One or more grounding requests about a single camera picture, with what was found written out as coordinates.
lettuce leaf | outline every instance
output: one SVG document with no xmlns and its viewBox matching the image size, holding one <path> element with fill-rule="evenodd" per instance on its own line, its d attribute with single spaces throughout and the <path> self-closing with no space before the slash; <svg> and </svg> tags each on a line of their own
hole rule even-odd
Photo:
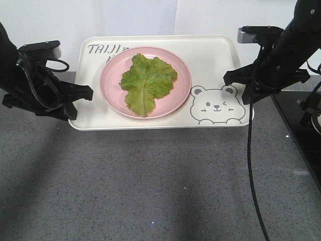
<svg viewBox="0 0 321 241">
<path fill-rule="evenodd" d="M 130 70 L 123 73 L 120 86 L 127 90 L 127 106 L 141 117 L 155 108 L 155 99 L 168 95 L 177 79 L 177 72 L 170 64 L 155 57 L 148 59 L 142 54 L 132 58 Z"/>
</svg>

bear face drawing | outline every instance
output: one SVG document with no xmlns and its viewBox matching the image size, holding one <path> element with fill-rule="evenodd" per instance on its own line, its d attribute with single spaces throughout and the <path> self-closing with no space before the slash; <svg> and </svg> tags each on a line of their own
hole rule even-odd
<svg viewBox="0 0 321 241">
<path fill-rule="evenodd" d="M 194 97 L 191 116 L 200 124 L 240 124 L 245 116 L 245 108 L 237 99 L 237 89 L 233 85 L 221 89 L 205 89 L 196 85 L 191 89 Z"/>
</svg>

white wall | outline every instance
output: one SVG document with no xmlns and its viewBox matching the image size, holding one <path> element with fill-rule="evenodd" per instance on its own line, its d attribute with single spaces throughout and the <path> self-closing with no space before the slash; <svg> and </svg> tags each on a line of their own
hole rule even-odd
<svg viewBox="0 0 321 241">
<path fill-rule="evenodd" d="M 176 0 L 0 0 L 0 21 L 10 40 L 17 47 L 59 40 L 71 71 L 77 70 L 84 40 L 172 35 L 175 11 Z"/>
<path fill-rule="evenodd" d="M 238 44 L 238 28 L 270 25 L 284 29 L 293 18 L 295 4 L 296 0 L 178 0 L 174 33 L 227 35 L 235 42 L 241 64 L 247 65 L 256 59 L 259 46 Z M 309 63 L 317 68 L 320 50 Z"/>
<path fill-rule="evenodd" d="M 84 40 L 119 35 L 223 34 L 235 41 L 245 65 L 256 58 L 258 46 L 237 44 L 237 29 L 243 25 L 285 28 L 295 3 L 296 0 L 0 0 L 0 21 L 17 47 L 60 40 L 61 59 L 70 64 L 71 71 L 77 69 Z M 319 51 L 311 65 L 317 66 L 320 60 Z"/>
</svg>

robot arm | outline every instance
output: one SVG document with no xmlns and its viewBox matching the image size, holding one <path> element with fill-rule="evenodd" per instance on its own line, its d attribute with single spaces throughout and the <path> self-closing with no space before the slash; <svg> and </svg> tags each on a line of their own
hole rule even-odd
<svg viewBox="0 0 321 241">
<path fill-rule="evenodd" d="M 3 105 L 64 121 L 76 119 L 77 110 L 72 102 L 81 98 L 91 100 L 93 90 L 89 86 L 60 81 L 52 73 L 69 68 L 67 63 L 58 60 L 59 45 L 59 41 L 49 41 L 17 49 L 0 23 L 0 88 L 8 93 Z M 61 62 L 66 68 L 50 69 L 46 67 L 48 60 Z"/>
<path fill-rule="evenodd" d="M 224 76 L 227 85 L 246 85 L 244 104 L 249 104 L 250 96 L 254 103 L 294 83 L 304 83 L 310 76 L 300 66 L 321 48 L 321 0 L 298 0 L 294 18 L 285 30 L 245 26 L 239 30 L 238 41 L 258 43 L 262 49 L 253 64 Z"/>
</svg>

white tray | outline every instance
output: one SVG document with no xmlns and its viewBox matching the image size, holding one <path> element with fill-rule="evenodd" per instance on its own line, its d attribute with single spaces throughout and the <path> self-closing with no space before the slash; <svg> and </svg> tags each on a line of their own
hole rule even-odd
<svg viewBox="0 0 321 241">
<path fill-rule="evenodd" d="M 139 46 L 169 50 L 178 55 L 191 72 L 191 94 L 171 114 L 152 119 L 130 118 L 114 111 L 101 95 L 100 75 L 106 62 L 125 49 Z M 223 87 L 226 71 L 239 67 L 233 41 L 221 35 L 90 38 L 82 45 L 75 83 L 89 85 L 94 95 L 92 101 L 81 99 L 74 102 L 78 115 L 69 124 L 81 131 L 247 125 L 249 105 L 243 105 L 241 99 L 244 86 Z M 220 115 L 204 111 L 208 103 L 219 105 Z"/>
</svg>

